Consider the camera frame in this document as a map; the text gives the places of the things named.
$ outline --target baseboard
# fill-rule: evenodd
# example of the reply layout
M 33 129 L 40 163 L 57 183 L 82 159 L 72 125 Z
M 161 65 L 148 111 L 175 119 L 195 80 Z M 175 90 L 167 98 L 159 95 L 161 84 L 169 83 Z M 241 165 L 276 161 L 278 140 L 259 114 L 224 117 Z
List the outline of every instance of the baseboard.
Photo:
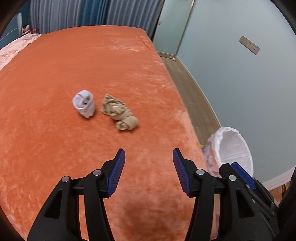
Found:
M 208 108 L 211 110 L 212 115 L 214 116 L 216 125 L 221 127 L 221 124 L 213 110 L 213 108 L 211 107 L 209 101 L 207 100 L 205 94 L 203 93 L 202 89 L 200 88 L 200 86 L 198 85 L 198 83 L 196 82 L 196 80 L 194 79 L 194 77 L 191 75 L 191 73 L 189 72 L 189 70 L 186 68 L 186 66 L 182 63 L 182 61 L 178 58 L 178 56 L 175 56 L 175 60 L 176 63 L 180 66 L 180 68 L 182 68 L 184 71 L 186 71 L 188 73 L 188 75 L 190 76 L 190 78 L 192 79 L 192 82 L 196 84 L 198 90 L 201 92 L 201 96 L 203 97 L 205 103 L 207 103 Z
M 266 187 L 267 190 L 272 190 L 277 187 L 280 187 L 281 185 L 284 185 L 285 183 L 287 183 L 291 180 L 291 176 L 293 175 L 294 170 L 295 170 L 295 167 L 291 168 L 290 170 L 286 171 L 285 173 L 283 173 L 283 174 L 281 174 L 281 175 L 279 175 L 267 182 L 264 182 L 263 185 Z
M 163 53 L 163 52 L 158 52 L 160 57 L 164 57 L 164 58 L 175 58 L 174 54 L 169 54 L 169 53 Z

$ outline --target rolled white sock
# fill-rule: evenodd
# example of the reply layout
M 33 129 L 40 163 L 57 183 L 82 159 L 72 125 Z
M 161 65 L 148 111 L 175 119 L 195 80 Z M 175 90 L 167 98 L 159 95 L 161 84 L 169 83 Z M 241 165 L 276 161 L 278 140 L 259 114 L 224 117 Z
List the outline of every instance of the rolled white sock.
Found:
M 93 95 L 91 92 L 83 90 L 74 96 L 72 103 L 76 110 L 85 118 L 94 115 L 96 107 L 94 105 Z

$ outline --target blue gripper pad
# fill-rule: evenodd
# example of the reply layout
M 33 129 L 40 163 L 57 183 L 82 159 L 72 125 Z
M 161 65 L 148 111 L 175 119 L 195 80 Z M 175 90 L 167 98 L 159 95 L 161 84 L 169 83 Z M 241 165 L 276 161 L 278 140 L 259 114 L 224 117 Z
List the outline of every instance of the blue gripper pad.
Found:
M 254 180 L 237 162 L 232 163 L 231 167 L 246 181 L 251 190 L 255 189 Z
M 111 197 L 111 195 L 116 191 L 117 184 L 119 182 L 119 178 L 122 173 L 125 161 L 126 161 L 126 153 L 123 149 L 121 149 L 119 155 L 117 155 L 115 159 L 114 167 L 108 178 L 106 194 L 109 197 Z
M 184 166 L 184 158 L 178 148 L 175 148 L 173 151 L 173 162 L 178 174 L 178 178 L 182 187 L 183 192 L 190 196 L 190 178 Z

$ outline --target pink fabric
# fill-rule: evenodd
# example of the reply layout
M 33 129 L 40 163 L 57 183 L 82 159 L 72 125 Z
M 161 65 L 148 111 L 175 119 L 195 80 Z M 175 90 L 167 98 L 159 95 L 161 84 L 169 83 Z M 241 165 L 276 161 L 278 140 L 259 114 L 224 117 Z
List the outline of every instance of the pink fabric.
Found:
M 0 49 L 0 70 L 2 70 L 4 66 L 18 54 L 18 52 L 23 50 L 28 44 L 34 42 L 40 36 L 41 34 L 26 34 Z

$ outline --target silver bolt head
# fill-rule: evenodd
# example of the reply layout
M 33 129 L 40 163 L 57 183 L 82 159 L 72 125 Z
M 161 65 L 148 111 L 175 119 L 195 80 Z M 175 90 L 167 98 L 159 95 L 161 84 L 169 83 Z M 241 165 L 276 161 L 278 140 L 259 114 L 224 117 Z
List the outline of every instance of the silver bolt head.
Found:
M 64 176 L 63 178 L 62 178 L 62 182 L 63 183 L 66 183 L 67 181 L 69 181 L 70 180 L 70 177 L 68 177 L 68 176 Z
M 196 170 L 196 174 L 197 174 L 197 175 L 202 176 L 202 175 L 204 175 L 204 173 L 205 173 L 205 171 L 204 171 L 203 169 L 197 169 L 197 170 Z
M 93 171 L 93 174 L 95 175 L 95 176 L 99 176 L 99 175 L 101 175 L 102 174 L 102 171 L 101 170 L 94 170 Z
M 229 177 L 229 180 L 231 180 L 231 181 L 236 181 L 236 179 L 237 179 L 237 177 L 235 176 L 235 175 L 230 175 Z

